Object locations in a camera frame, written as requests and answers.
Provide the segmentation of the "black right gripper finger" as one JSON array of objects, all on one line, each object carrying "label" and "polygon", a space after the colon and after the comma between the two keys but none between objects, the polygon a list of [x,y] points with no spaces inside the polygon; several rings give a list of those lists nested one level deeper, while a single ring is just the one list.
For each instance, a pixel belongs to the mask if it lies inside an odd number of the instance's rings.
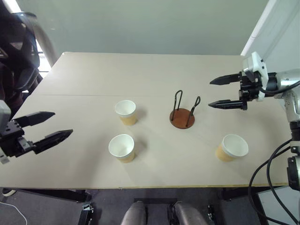
[{"label": "black right gripper finger", "polygon": [[224,76],[220,76],[220,77],[217,77],[217,78],[213,79],[212,81],[210,81],[210,84],[213,84],[213,85],[227,85],[227,84],[230,84],[230,83],[239,82],[240,77],[241,77],[240,73],[231,74],[231,75],[224,75]]},{"label": "black right gripper finger", "polygon": [[231,101],[229,99],[227,100],[219,100],[212,103],[209,103],[208,106],[218,109],[241,109],[241,110],[247,110],[248,105],[247,102],[243,102],[240,100]]}]

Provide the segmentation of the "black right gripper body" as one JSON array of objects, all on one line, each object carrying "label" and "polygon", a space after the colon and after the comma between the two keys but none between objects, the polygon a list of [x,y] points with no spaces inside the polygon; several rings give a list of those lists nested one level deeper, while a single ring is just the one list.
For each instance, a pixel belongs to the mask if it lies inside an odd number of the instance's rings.
[{"label": "black right gripper body", "polygon": [[255,80],[252,82],[245,75],[244,72],[240,72],[240,90],[239,90],[239,101],[242,102],[241,109],[247,110],[247,102],[258,98],[259,89],[261,87],[261,81],[257,77],[258,73],[255,72]]}]

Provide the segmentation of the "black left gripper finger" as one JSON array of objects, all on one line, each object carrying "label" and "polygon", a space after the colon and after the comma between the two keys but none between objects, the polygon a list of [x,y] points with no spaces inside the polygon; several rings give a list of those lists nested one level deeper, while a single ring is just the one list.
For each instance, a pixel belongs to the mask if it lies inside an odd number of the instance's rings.
[{"label": "black left gripper finger", "polygon": [[34,126],[36,124],[42,123],[54,115],[54,112],[35,112],[16,118],[14,119],[14,121],[16,121],[22,128],[24,128],[27,126]]},{"label": "black left gripper finger", "polygon": [[73,130],[68,129],[68,130],[62,130],[62,131],[57,131],[54,132],[50,135],[47,135],[44,139],[41,141],[35,142],[33,145],[33,151],[35,154],[39,154],[43,151],[46,151],[49,148],[52,148],[53,146],[58,145],[65,139],[67,139],[71,134]]}]

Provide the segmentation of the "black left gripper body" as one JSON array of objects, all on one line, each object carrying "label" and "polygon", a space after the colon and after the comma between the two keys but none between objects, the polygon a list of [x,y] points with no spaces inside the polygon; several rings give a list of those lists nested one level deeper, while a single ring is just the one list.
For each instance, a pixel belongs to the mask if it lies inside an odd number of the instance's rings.
[{"label": "black left gripper body", "polygon": [[7,157],[19,157],[32,151],[35,147],[32,141],[27,141],[23,135],[22,120],[14,119],[7,123],[0,132],[0,148]]}]

